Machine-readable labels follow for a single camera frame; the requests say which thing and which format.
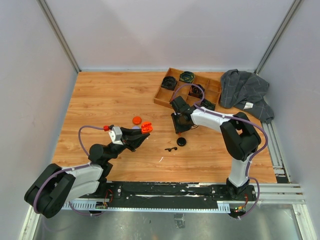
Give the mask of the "orange earbud case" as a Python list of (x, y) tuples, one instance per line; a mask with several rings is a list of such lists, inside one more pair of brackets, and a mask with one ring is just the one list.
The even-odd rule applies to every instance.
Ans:
[(132, 123), (134, 125), (140, 125), (142, 123), (142, 118), (140, 116), (135, 116), (132, 119)]
[(142, 134), (147, 134), (147, 133), (151, 133), (153, 131), (153, 126), (152, 123), (149, 121), (145, 121), (141, 124), (140, 126), (141, 128), (141, 133)]

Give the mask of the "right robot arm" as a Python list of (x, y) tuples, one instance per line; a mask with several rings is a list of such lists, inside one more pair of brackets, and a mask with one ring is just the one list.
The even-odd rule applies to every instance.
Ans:
[(227, 152), (232, 157), (231, 172), (226, 180), (226, 193), (232, 200), (240, 199), (249, 185), (250, 161), (261, 144), (261, 138), (247, 115), (222, 114), (197, 105), (190, 106), (181, 97), (170, 105), (175, 132), (189, 131), (193, 126), (203, 126), (222, 134)]

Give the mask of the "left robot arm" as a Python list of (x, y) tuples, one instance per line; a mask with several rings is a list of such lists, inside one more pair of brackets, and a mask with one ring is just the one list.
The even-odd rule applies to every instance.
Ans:
[(96, 129), (108, 132), (111, 142), (107, 145), (93, 144), (85, 150), (88, 163), (71, 167), (51, 163), (26, 191), (24, 201), (32, 206), (36, 214), (49, 219), (65, 203), (78, 197), (103, 197), (107, 193), (107, 176), (113, 167), (109, 161), (117, 159), (124, 150), (135, 152), (153, 131), (150, 123), (144, 123), (137, 129), (114, 125)]

